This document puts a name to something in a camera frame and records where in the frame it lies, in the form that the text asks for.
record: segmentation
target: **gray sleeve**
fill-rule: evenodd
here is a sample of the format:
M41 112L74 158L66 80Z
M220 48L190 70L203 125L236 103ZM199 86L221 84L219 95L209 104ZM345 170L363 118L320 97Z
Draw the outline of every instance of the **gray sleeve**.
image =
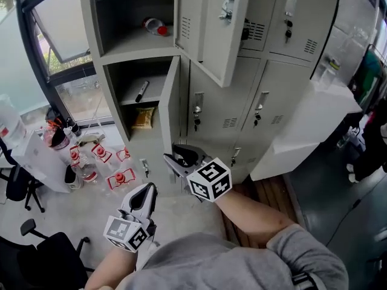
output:
M267 243L291 269L317 275L327 290L348 289L348 274L343 262L299 225L283 229Z

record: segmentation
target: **ventilation slot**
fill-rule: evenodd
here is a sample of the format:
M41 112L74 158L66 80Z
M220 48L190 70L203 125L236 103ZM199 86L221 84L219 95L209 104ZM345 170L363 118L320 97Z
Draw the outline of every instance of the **ventilation slot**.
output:
M231 128L236 126L237 118L228 118L223 122L223 128Z
M317 42L308 39L308 42L304 48L304 51L308 54L313 55L314 52L316 51L316 48L317 48Z
M256 24L254 22L246 22L245 28L249 29L249 37L248 40L257 40L262 41L264 32L265 32L265 25Z
M183 17L181 20L181 35L186 39L189 39L190 29L191 29L191 20L187 17Z
M281 120L283 119L283 115L280 115L280 116L275 116L272 120L272 124L276 124L276 123L280 123Z

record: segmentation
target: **window frame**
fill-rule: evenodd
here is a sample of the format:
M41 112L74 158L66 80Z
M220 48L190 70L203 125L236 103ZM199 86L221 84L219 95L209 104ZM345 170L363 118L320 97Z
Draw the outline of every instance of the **window frame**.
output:
M39 40L35 33L36 25L41 29L43 35L45 33L39 25L39 18L36 16L36 12L34 11L35 6L43 1L45 0L16 0L19 30L28 60L30 61L30 65L39 86L46 96L50 106L60 114L62 121L66 121L68 118L73 119L73 117L65 106L63 100L60 98L56 90L56 86L72 80L95 75L96 71L93 62L86 62L55 74L49 74L48 65L44 60L43 53L39 46ZM66 62L62 61L61 57L57 55L55 48L51 47L51 50L56 55L60 63ZM99 121L102 125L114 124L112 116L101 117L99 118ZM88 119L77 121L77 124L80 127L88 127L89 125L98 125L98 121L97 119Z

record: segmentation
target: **wall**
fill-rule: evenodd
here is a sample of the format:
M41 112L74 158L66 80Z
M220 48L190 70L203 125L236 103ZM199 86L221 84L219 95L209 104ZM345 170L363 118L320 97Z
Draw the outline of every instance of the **wall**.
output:
M48 104L25 52L14 7L0 22L0 94L24 114Z

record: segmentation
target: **open locker door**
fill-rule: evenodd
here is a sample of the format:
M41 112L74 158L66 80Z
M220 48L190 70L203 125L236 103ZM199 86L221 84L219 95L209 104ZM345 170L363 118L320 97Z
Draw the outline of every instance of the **open locker door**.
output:
M180 57L172 59L165 80L165 86L158 104L164 153L172 155L172 145L180 139ZM175 182L174 172L168 168L171 182Z
M175 1L175 46L220 87L230 86L249 0Z

